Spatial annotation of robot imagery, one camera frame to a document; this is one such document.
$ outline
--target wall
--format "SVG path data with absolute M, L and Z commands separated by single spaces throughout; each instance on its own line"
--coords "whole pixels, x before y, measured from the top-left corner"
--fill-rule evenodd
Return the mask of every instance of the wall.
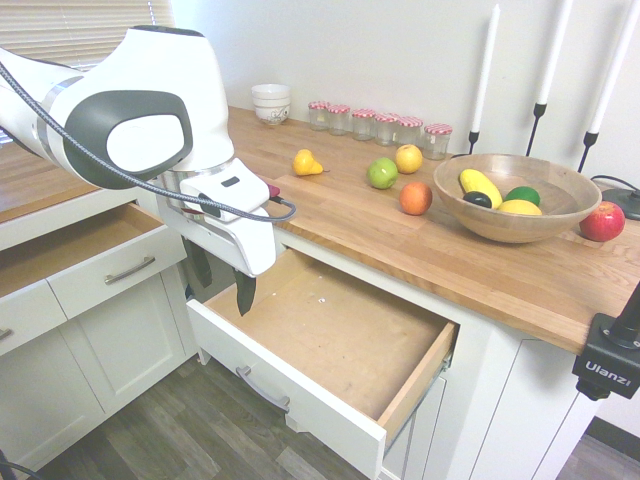
M 494 0 L 174 1 L 176 23 L 212 42 L 229 104 L 251 108 L 257 83 L 293 88 L 292 117 L 311 100 L 416 115 L 454 127 L 468 150 Z M 560 2 L 504 0 L 476 153 L 524 154 Z M 582 139 L 629 0 L 575 1 L 532 155 L 577 168 Z M 640 28 L 584 173 L 640 186 Z

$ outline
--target red checkered lid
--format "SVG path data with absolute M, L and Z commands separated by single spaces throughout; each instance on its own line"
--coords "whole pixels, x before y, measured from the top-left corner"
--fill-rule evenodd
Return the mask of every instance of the red checkered lid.
M 347 113 L 351 110 L 351 107 L 349 105 L 329 105 L 327 110 L 329 113 Z
M 376 122 L 395 122 L 396 116 L 392 113 L 377 113 L 375 116 Z
M 324 110 L 329 105 L 331 105 L 329 102 L 325 102 L 324 100 L 317 100 L 315 102 L 309 103 L 309 108 L 313 110 Z
M 424 131 L 431 135 L 449 135 L 453 132 L 453 128 L 451 128 L 451 125 L 447 125 L 446 123 L 432 123 L 431 125 L 424 127 Z
M 371 110 L 370 108 L 360 108 L 358 110 L 354 110 L 351 115 L 358 118 L 372 118 L 376 114 L 375 110 Z
M 403 127 L 421 127 L 423 122 L 418 117 L 400 117 L 398 123 Z

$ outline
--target gray floor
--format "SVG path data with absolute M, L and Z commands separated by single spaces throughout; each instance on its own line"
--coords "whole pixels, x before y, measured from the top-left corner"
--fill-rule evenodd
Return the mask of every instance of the gray floor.
M 640 480 L 640 463 L 585 435 L 558 480 Z
M 39 473 L 47 480 L 364 480 L 224 367 L 194 359 Z M 640 480 L 640 464 L 584 437 L 558 480 Z

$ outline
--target wooden countertop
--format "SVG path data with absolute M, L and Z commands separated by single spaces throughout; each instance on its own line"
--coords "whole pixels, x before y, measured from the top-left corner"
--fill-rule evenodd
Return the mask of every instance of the wooden countertop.
M 15 144 L 0 149 L 0 223 L 95 190 L 98 187 Z
M 235 108 L 229 134 L 236 155 L 296 204 L 297 215 L 282 228 L 572 353 L 582 351 L 594 314 L 619 315 L 640 280 L 639 222 L 627 221 L 618 238 L 602 244 L 582 238 L 578 227 L 541 242 L 500 244 L 465 229 L 436 193 L 423 216 L 400 211 L 402 187 L 433 186 L 439 162 L 425 160 L 380 191 L 365 172 L 376 158 L 393 158 L 393 147 L 293 120 L 268 126 Z M 302 148 L 328 171 L 295 176 L 291 163 Z

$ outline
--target black clamp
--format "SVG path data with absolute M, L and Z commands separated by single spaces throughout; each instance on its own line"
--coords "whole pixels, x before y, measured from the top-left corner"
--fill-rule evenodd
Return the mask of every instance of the black clamp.
M 573 364 L 576 388 L 591 400 L 611 392 L 631 398 L 640 386 L 640 284 L 618 318 L 593 317 L 587 344 Z

